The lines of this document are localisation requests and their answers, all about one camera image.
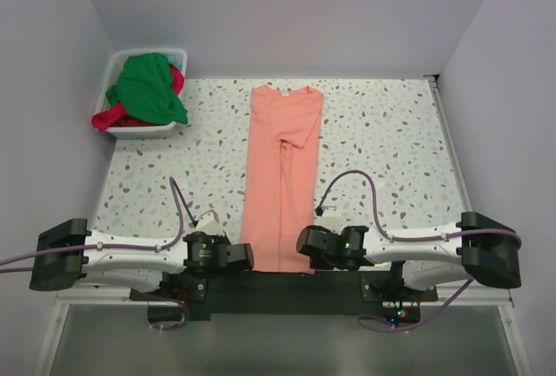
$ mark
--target table surface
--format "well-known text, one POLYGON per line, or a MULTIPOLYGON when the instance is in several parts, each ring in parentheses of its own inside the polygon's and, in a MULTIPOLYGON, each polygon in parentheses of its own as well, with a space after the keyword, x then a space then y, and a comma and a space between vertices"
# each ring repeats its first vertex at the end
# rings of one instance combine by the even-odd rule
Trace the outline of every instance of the table surface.
MULTIPOLYGON (((242 224, 250 94, 267 83, 310 85, 324 94, 315 199, 347 169, 373 176, 382 225, 415 228, 457 221, 464 210, 434 99, 425 80, 191 79, 182 100, 187 126, 169 139, 120 140, 94 228, 168 238, 177 230, 169 177, 193 213, 213 208, 232 242, 242 224)), ((370 189, 350 175, 327 200, 345 225, 373 224, 370 189)))

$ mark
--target gray floor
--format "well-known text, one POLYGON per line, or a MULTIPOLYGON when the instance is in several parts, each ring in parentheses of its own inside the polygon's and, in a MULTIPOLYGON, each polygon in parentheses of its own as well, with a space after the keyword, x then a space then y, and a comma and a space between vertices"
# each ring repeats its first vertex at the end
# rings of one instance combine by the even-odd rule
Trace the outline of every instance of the gray floor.
POLYGON ((145 314, 145 306, 71 307, 52 374, 516 374, 496 307, 450 307, 409 335, 299 315, 214 315, 160 334, 145 314))

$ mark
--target white wall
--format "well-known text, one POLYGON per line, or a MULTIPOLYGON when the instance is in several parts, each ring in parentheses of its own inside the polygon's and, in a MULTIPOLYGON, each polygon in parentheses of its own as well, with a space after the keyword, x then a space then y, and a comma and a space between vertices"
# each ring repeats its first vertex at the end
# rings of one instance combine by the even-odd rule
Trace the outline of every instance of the white wall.
MULTIPOLYGON (((113 143, 89 120, 111 52, 90 0, 0 0, 0 258, 94 212, 113 143)), ((31 261, 21 262, 31 265, 31 261)), ((0 275, 0 374, 27 375, 52 294, 0 275)))
POLYGON ((440 77, 473 208, 515 227, 516 312, 538 375, 556 374, 556 1, 485 0, 440 77))
POLYGON ((189 76, 422 76, 482 0, 92 0, 116 49, 189 52, 189 76))

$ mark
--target white plastic basket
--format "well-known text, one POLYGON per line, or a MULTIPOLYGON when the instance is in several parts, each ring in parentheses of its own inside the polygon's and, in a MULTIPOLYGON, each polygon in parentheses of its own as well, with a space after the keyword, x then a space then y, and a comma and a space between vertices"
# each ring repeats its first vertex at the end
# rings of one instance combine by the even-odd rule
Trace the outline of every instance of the white plastic basket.
MULTIPOLYGON (((110 108, 106 91, 114 85, 118 76, 122 72, 123 64, 130 56, 141 55, 143 53, 163 53, 170 63, 173 63, 185 76, 185 68, 188 62, 188 54, 182 49, 129 49, 116 52, 109 61, 106 74, 104 75, 103 87, 96 102, 95 114, 106 111, 110 108)), ((162 139, 174 135, 177 127, 176 122, 171 122, 165 126, 148 127, 110 127, 106 131, 118 139, 162 139)))

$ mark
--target metal frame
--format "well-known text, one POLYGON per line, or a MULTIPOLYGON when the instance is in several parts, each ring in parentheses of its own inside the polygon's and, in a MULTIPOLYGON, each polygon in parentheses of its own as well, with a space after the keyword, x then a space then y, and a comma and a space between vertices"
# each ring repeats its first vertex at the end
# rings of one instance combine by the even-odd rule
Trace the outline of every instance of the metal frame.
MULTIPOLYGON (((454 174, 458 182, 461 199, 466 210, 472 210, 471 201, 467 193, 463 174, 461 173, 460 163, 455 152, 452 136, 447 125, 447 119, 442 108, 440 93, 433 76, 428 76, 430 89, 433 94, 434 105, 437 108, 440 125, 444 134, 447 148, 452 161, 454 174)), ((439 300, 427 303, 428 305, 441 305, 450 295, 452 295, 460 285, 457 282, 444 284, 437 287, 439 300)), ((43 341, 43 347, 39 354, 34 375, 48 376, 54 364, 56 350, 62 337, 63 326, 66 322, 70 305, 131 305, 129 300, 129 290, 117 287, 75 287, 60 292, 56 296, 54 308, 50 316, 50 322, 43 341)), ((170 304, 168 302, 141 302, 133 301, 133 305, 146 304, 170 304)), ((513 362, 519 376, 533 375, 533 367, 526 351, 525 342, 521 336, 516 323, 513 309, 513 301, 510 291, 483 287, 479 284, 472 284, 464 291, 453 303, 455 306, 494 306, 500 311, 500 319, 505 329, 506 339, 510 347, 513 362)))

